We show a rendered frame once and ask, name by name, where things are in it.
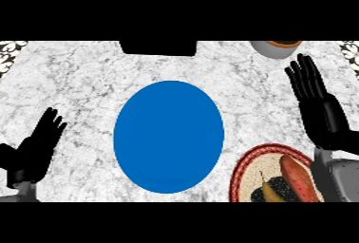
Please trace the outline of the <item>red-rimmed woven placemat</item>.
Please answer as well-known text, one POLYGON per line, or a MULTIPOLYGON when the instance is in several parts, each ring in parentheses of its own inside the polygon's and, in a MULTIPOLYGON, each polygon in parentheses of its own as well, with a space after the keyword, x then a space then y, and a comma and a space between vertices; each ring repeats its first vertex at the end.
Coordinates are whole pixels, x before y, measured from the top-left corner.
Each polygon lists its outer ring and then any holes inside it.
POLYGON ((229 201, 250 202, 253 192, 282 175, 279 159, 288 155, 310 173, 312 159, 294 148, 279 143, 266 143, 253 147, 236 162, 230 179, 229 201))

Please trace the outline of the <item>yellow-brown pear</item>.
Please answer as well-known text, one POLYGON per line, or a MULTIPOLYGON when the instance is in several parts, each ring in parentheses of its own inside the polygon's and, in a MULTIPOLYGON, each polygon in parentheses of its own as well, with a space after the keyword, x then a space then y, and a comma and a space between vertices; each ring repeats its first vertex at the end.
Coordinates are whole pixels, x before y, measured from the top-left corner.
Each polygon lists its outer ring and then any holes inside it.
POLYGON ((263 179, 263 199, 266 202, 284 202, 285 201, 276 192, 278 188, 279 188, 278 185, 269 183, 263 179))

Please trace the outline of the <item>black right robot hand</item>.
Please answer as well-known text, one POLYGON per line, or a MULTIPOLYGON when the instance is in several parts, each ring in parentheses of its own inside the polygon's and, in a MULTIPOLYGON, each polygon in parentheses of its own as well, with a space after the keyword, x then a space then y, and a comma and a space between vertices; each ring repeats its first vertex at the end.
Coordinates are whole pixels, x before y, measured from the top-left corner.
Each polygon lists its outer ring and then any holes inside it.
POLYGON ((298 101, 306 134, 315 146, 359 155, 359 131, 349 128, 343 107, 326 91, 312 57, 298 53, 285 72, 298 101))

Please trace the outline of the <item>black appliance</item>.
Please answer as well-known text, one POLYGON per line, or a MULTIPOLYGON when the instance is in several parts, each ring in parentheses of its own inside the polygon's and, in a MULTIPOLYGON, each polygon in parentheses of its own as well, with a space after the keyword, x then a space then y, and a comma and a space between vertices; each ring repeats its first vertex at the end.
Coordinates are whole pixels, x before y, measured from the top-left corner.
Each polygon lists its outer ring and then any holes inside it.
POLYGON ((126 54, 193 56, 196 53, 195 41, 120 41, 126 54))

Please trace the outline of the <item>grey pot with orange rim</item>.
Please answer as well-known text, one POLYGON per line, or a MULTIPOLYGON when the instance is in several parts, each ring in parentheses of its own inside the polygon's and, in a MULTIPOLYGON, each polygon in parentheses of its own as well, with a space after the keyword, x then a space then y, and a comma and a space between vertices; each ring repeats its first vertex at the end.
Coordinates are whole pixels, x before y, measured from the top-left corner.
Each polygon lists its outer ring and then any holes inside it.
POLYGON ((285 59, 298 48, 300 41, 251 41, 254 50, 270 59, 285 59))

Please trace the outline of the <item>blue oval plate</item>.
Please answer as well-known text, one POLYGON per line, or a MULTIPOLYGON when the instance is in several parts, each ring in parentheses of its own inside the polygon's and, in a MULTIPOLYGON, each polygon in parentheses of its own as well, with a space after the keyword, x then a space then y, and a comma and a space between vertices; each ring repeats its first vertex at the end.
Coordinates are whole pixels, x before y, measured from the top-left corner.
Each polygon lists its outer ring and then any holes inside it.
POLYGON ((114 127, 114 152, 143 189, 171 194, 193 187, 214 168, 223 140, 217 106, 195 85, 162 81, 130 97, 114 127))

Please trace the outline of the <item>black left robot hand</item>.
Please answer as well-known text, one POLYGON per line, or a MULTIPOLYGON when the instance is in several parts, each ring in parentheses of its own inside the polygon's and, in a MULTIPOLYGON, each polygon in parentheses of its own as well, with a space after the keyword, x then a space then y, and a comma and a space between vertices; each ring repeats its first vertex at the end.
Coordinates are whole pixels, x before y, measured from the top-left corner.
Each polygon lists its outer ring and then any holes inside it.
POLYGON ((31 136, 24 139, 18 148, 0 143, 0 169, 7 171, 10 189, 24 181, 37 183, 43 180, 66 125, 58 110, 49 107, 31 136))

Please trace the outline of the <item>reddish-brown sweet potato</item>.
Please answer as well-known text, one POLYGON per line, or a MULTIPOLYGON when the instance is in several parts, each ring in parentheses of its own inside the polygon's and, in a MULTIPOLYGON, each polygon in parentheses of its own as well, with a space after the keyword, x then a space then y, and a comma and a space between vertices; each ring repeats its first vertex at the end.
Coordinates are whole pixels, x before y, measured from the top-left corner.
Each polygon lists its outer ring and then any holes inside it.
POLYGON ((300 164, 287 155, 281 156, 281 172, 284 179, 301 202, 319 202, 312 178, 300 164))

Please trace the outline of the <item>black and white patterned tile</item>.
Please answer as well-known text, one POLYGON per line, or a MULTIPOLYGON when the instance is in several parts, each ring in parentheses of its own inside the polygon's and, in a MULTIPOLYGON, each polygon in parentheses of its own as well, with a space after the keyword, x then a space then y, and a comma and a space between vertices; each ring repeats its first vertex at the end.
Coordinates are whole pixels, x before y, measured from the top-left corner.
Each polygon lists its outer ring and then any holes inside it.
POLYGON ((0 78, 9 72, 13 60, 27 45, 27 41, 0 41, 0 78))

